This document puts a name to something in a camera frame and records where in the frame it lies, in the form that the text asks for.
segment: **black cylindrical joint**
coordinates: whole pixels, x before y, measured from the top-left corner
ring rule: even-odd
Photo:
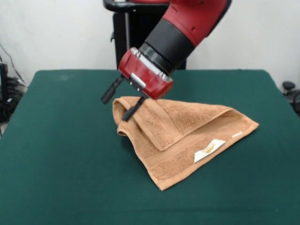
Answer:
[[[168,61],[166,61],[148,44],[144,43],[140,47],[139,51],[166,75],[171,74],[175,70]]]
[[[190,39],[164,18],[149,34],[145,43],[174,69],[177,69],[195,49]]]

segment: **brown towel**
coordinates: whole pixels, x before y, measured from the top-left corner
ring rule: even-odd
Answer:
[[[129,122],[123,122],[125,109],[137,100],[114,100],[117,132],[130,139],[138,158],[162,191],[187,178],[259,126],[230,107],[165,99],[147,99]]]

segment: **orange towel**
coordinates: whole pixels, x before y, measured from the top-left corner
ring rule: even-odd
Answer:
[[[147,99],[129,122],[126,109],[138,97],[113,102],[117,132],[127,136],[160,190],[184,180],[199,167],[247,136],[259,124],[227,106]]]

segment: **green table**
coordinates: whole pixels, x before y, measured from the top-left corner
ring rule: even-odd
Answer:
[[[260,127],[164,192],[100,101],[117,76],[35,75],[0,141],[0,225],[299,224],[300,120],[269,74],[175,73],[166,98],[231,106]]]

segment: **red robot arm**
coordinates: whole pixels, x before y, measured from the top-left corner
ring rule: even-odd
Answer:
[[[132,0],[144,3],[166,3],[166,0]],[[128,110],[128,121],[146,98],[159,99],[171,90],[172,73],[214,30],[231,5],[231,0],[171,0],[166,13],[139,48],[123,56],[118,78],[102,97],[107,104],[116,88],[127,80],[141,92],[138,103]]]

